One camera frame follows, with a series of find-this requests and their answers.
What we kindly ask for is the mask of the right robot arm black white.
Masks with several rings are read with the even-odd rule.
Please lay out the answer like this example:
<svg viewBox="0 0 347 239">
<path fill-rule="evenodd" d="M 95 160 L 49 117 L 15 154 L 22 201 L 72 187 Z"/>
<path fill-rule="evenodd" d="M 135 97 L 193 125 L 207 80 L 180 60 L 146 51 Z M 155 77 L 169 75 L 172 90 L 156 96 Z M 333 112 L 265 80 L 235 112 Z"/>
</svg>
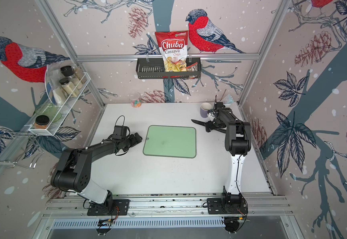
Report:
<svg viewBox="0 0 347 239">
<path fill-rule="evenodd" d="M 238 119 L 222 102 L 215 101 L 211 112 L 214 118 L 205 123 L 206 132 L 213 130 L 224 132 L 225 149 L 231 154 L 229 187 L 223 188 L 221 206 L 223 208 L 241 206 L 244 202 L 241 193 L 242 168 L 245 157 L 251 149 L 251 125 Z"/>
</svg>

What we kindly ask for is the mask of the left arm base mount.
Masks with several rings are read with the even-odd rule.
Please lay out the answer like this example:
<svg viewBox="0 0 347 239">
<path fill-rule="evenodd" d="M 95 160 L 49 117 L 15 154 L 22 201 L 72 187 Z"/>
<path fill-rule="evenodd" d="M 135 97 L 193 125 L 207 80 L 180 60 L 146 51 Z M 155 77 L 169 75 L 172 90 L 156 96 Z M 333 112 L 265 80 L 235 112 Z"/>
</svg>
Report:
<svg viewBox="0 0 347 239">
<path fill-rule="evenodd" d="M 110 199 L 103 204 L 90 203 L 88 216 L 125 216 L 128 213 L 129 199 Z"/>
</svg>

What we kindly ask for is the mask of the green cutting board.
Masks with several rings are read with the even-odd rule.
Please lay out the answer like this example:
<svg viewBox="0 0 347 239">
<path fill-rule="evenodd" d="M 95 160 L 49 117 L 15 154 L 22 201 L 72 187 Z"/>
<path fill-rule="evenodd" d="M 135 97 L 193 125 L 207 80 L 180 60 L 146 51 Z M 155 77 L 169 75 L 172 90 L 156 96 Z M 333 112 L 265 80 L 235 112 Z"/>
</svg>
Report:
<svg viewBox="0 0 347 239">
<path fill-rule="evenodd" d="M 143 154 L 195 158 L 196 129 L 185 126 L 151 125 L 147 131 Z"/>
</svg>

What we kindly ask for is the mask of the black knife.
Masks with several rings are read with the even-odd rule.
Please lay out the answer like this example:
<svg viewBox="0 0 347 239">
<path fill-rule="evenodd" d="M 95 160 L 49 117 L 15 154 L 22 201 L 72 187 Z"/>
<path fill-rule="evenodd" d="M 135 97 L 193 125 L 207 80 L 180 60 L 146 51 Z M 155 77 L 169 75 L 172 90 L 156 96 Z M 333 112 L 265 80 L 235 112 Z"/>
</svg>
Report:
<svg viewBox="0 0 347 239">
<path fill-rule="evenodd" d="M 193 123 L 204 126 L 206 129 L 206 132 L 211 132 L 211 131 L 218 131 L 221 133 L 226 133 L 225 129 L 220 128 L 219 126 L 217 126 L 216 124 L 214 124 L 213 121 L 207 121 L 207 122 L 203 122 L 203 121 L 199 121 L 199 120 L 191 120 Z"/>
</svg>

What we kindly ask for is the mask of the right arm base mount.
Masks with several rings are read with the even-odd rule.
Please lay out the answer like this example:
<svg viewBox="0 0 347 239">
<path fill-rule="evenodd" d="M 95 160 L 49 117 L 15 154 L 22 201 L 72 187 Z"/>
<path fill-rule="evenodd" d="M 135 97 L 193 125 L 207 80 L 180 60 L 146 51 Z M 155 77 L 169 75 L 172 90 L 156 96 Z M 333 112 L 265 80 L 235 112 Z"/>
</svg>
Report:
<svg viewBox="0 0 347 239">
<path fill-rule="evenodd" d="M 248 208 L 245 203 L 232 204 L 221 202 L 220 198 L 207 198 L 206 206 L 208 214 L 210 215 L 226 215 L 226 214 L 241 214 L 246 215 L 248 213 Z"/>
</svg>

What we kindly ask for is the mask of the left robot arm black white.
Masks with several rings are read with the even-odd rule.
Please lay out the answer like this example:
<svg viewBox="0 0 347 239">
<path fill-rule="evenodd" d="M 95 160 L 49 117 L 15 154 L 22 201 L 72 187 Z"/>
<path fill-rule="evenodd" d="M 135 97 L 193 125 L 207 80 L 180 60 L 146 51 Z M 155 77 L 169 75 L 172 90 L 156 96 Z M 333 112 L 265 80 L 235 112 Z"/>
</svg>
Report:
<svg viewBox="0 0 347 239">
<path fill-rule="evenodd" d="M 142 142 L 138 133 L 130 134 L 122 139 L 110 135 L 100 143 L 85 147 L 65 150 L 51 177 L 51 186 L 65 192 L 75 192 L 87 201 L 99 205 L 107 203 L 110 191 L 99 186 L 91 179 L 92 164 L 107 155 L 124 154 Z"/>
</svg>

